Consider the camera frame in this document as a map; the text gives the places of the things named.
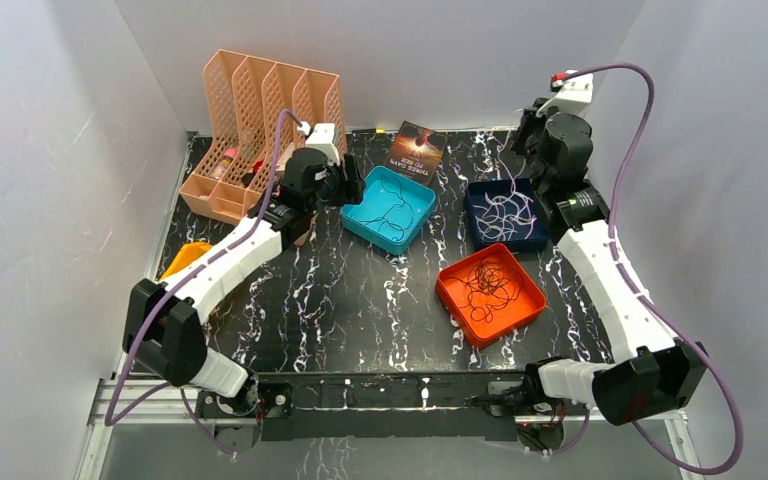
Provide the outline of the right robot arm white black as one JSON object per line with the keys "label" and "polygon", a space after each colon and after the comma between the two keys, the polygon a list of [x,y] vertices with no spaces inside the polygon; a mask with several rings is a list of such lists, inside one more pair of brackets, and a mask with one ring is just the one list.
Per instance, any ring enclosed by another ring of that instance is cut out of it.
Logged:
{"label": "right robot arm white black", "polygon": [[537,218],[570,263],[608,334],[612,363],[552,357],[531,363],[525,405],[550,413],[562,399],[596,407],[624,425],[685,407],[706,368],[695,348],[645,308],[617,270],[618,242],[608,233],[609,207],[587,180],[592,128],[580,116],[539,98],[525,109],[512,150],[523,156]]}

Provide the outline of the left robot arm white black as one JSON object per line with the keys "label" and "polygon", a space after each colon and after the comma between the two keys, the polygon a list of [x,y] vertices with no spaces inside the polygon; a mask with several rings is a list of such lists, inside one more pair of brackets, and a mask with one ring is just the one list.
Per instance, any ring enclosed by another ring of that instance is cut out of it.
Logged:
{"label": "left robot arm white black", "polygon": [[202,326],[250,274],[293,246],[322,208],[357,205],[363,191],[352,155],[332,162],[318,149],[295,150],[283,176],[223,240],[165,280],[143,279],[133,287],[123,335],[129,362],[172,386],[220,396],[235,416],[253,412],[259,400],[255,373],[208,347]]}

